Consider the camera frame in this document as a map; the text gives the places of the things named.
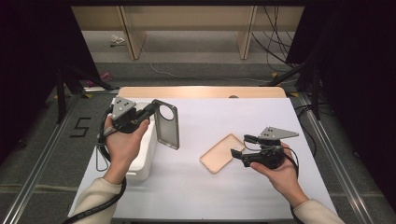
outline table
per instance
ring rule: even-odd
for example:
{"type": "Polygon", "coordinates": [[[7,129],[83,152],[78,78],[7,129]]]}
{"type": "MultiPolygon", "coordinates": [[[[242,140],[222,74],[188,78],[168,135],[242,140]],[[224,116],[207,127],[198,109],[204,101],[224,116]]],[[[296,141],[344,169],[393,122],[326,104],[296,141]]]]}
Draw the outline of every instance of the table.
{"type": "MultiPolygon", "coordinates": [[[[320,200],[335,212],[290,100],[280,88],[139,87],[123,88],[120,96],[136,101],[161,97],[158,99],[175,105],[179,115],[180,149],[157,145],[148,179],[128,180],[114,218],[160,221],[292,219],[289,204],[266,177],[245,168],[241,161],[232,160],[216,175],[199,161],[228,133],[242,139],[246,133],[259,135],[266,126],[300,134],[284,142],[294,148],[299,157],[301,186],[308,197],[320,200]],[[239,99],[226,99],[230,94],[239,99]]],[[[102,175],[95,170],[92,153],[76,198],[102,175]]]]}

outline phone case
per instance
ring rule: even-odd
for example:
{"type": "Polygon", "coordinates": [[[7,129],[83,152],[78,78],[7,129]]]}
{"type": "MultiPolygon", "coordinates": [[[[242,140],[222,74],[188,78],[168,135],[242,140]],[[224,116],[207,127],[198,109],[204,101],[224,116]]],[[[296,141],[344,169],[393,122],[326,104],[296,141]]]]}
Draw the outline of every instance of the phone case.
{"type": "Polygon", "coordinates": [[[201,157],[201,163],[214,175],[233,159],[231,148],[242,151],[245,147],[237,137],[230,133],[201,157]]]}

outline beige sleeve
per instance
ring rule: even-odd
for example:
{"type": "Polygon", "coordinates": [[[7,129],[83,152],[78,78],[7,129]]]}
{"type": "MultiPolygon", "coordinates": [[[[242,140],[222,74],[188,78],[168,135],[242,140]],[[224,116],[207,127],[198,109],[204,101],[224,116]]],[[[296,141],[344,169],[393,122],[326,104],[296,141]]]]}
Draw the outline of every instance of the beige sleeve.
{"type": "MultiPolygon", "coordinates": [[[[73,212],[72,216],[107,202],[116,194],[120,193],[120,189],[121,185],[111,184],[103,178],[97,178],[93,180],[90,187],[82,191],[82,193],[79,195],[76,203],[76,209],[73,212]]],[[[113,218],[114,212],[116,211],[116,206],[117,204],[115,203],[108,207],[106,210],[89,217],[84,217],[82,220],[76,223],[108,224],[110,223],[111,218],[113,218]]]]}
{"type": "Polygon", "coordinates": [[[304,224],[311,223],[326,223],[326,224],[338,224],[344,223],[339,216],[337,216],[332,210],[324,206],[317,200],[310,199],[305,203],[300,204],[294,208],[294,214],[304,224]]]}

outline hand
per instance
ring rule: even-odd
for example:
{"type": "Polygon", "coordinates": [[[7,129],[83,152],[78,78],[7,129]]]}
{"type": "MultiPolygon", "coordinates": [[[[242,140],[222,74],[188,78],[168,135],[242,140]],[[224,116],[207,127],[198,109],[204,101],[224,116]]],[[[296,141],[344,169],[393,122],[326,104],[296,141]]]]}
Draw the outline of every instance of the hand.
{"type": "MultiPolygon", "coordinates": [[[[285,148],[285,154],[292,158],[289,146],[282,143],[282,147],[285,148]]],[[[289,201],[293,208],[308,200],[298,183],[296,170],[288,159],[285,159],[283,164],[275,170],[270,170],[257,162],[252,162],[250,167],[267,176],[274,188],[289,201]]]]}
{"type": "MultiPolygon", "coordinates": [[[[111,127],[111,117],[107,117],[105,129],[111,127]]],[[[149,127],[149,120],[140,123],[133,133],[116,132],[106,138],[106,147],[110,154],[110,167],[104,179],[113,184],[120,184],[129,170],[131,163],[136,159],[140,150],[140,142],[149,127]]]]}

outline white table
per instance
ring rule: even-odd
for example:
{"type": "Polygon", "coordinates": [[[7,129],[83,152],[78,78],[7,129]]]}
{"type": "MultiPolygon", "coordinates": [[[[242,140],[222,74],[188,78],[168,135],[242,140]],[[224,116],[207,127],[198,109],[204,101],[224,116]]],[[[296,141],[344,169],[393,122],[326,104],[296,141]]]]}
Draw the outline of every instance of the white table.
{"type": "MultiPolygon", "coordinates": [[[[233,159],[216,175],[200,157],[229,133],[259,135],[267,126],[295,131],[298,137],[283,141],[300,161],[300,184],[310,198],[335,212],[318,167],[304,138],[290,100],[162,99],[175,105],[179,115],[180,149],[157,144],[148,179],[128,182],[114,218],[162,221],[274,221],[292,219],[288,202],[270,182],[233,159]]],[[[131,99],[151,101],[148,99],[131,99]]],[[[78,195],[103,175],[96,171],[92,154],[78,195]]]]}

